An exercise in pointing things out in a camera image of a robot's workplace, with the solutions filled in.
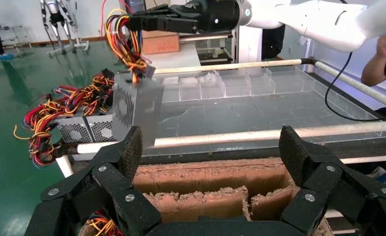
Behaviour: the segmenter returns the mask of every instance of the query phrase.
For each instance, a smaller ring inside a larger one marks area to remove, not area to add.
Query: red wire
[[[101,22],[101,27],[100,27],[100,33],[101,33],[101,36],[103,37],[103,20],[104,20],[104,4],[106,3],[107,0],[104,0],[103,1],[103,4],[102,4],[102,22]],[[132,13],[132,9],[130,9],[130,7],[123,1],[123,0],[119,0],[120,3],[122,3],[123,5],[125,5],[126,9],[129,11],[129,13],[131,15],[133,15]]]

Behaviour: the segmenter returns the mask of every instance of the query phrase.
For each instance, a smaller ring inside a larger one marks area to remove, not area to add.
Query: clear plastic container
[[[246,71],[251,82],[251,95],[275,93],[275,82],[271,79],[271,71],[265,68],[250,68]]]
[[[300,70],[298,67],[294,69],[295,77],[300,78],[304,81],[303,84],[303,92],[311,92],[314,90],[314,86],[316,85],[316,80],[314,80],[310,75]]]
[[[157,78],[161,81],[161,85],[164,87],[164,94],[162,95],[162,102],[179,102],[179,78],[178,76],[170,77],[170,75]]]
[[[295,67],[293,70],[272,72],[271,78],[275,82],[275,93],[302,92],[304,80],[299,75],[300,71],[296,71]]]
[[[226,97],[242,97],[251,95],[251,82],[246,70],[219,71],[226,88]]]
[[[197,73],[180,74],[180,101],[200,100],[201,90]]]
[[[225,84],[216,71],[199,73],[202,99],[225,97]]]

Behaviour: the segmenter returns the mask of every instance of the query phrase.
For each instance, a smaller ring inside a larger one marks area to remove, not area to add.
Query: black cable
[[[351,118],[351,117],[344,116],[344,115],[338,113],[338,112],[335,111],[332,107],[329,106],[329,103],[328,103],[328,101],[327,101],[327,96],[329,95],[329,91],[330,91],[330,89],[333,87],[333,84],[337,81],[337,79],[339,78],[339,76],[343,73],[343,71],[344,71],[344,70],[346,69],[346,67],[348,66],[349,61],[351,60],[351,57],[352,57],[352,52],[349,53],[348,60],[346,61],[345,65],[343,66],[342,70],[339,72],[339,74],[337,74],[336,78],[333,80],[333,82],[329,85],[329,87],[328,87],[327,90],[326,90],[326,94],[325,94],[325,103],[326,103],[327,108],[329,108],[329,110],[331,110],[333,113],[337,114],[338,116],[340,116],[340,117],[342,117],[342,118],[345,118],[345,119],[348,119],[348,120],[352,120],[352,121],[371,122],[371,121],[380,121],[380,120],[386,119],[386,117],[383,117],[383,118],[377,118],[377,119],[355,119],[355,118]]]

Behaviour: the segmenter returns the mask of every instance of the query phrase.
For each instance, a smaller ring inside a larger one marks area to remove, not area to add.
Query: brown cardboard
[[[280,220],[284,209],[298,192],[298,187],[278,189],[266,196],[257,195],[251,200],[252,220]]]
[[[280,158],[140,166],[133,180],[143,193],[214,192],[246,186],[249,196],[293,185]]]
[[[164,31],[142,31],[142,52],[145,55],[179,51],[177,33]]]
[[[197,221],[199,216],[233,218],[248,213],[246,187],[223,188],[217,192],[144,194],[161,213],[162,222]]]

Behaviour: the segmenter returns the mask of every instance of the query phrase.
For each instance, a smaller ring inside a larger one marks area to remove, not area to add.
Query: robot
[[[301,4],[291,4],[291,0],[192,0],[138,11],[128,26],[130,30],[196,33],[282,25],[341,52],[352,52],[366,40],[386,34],[386,0],[375,0],[369,6],[321,0]]]
[[[69,19],[70,25],[73,27],[74,22],[71,19],[71,16],[68,14],[68,10],[65,7],[64,3],[62,0],[40,0],[41,3],[41,11],[42,11],[42,20],[44,23],[44,27],[46,32],[48,33],[48,25],[47,25],[47,11],[46,7],[48,8],[48,11],[50,12],[50,23],[52,26],[52,30],[54,31],[55,36],[57,37],[59,46],[61,47],[61,52],[63,55],[67,54],[67,51],[65,50],[65,47],[61,41],[61,38],[59,37],[58,34],[58,23],[61,23],[61,26],[64,28],[65,34],[67,35],[68,41],[70,42],[70,46],[72,47],[72,52],[75,54],[77,53],[77,49],[74,46],[74,43],[71,39],[71,34],[70,34],[70,29],[68,26],[68,21],[65,19],[59,10],[59,8],[62,8],[62,11],[66,14],[67,18]]]

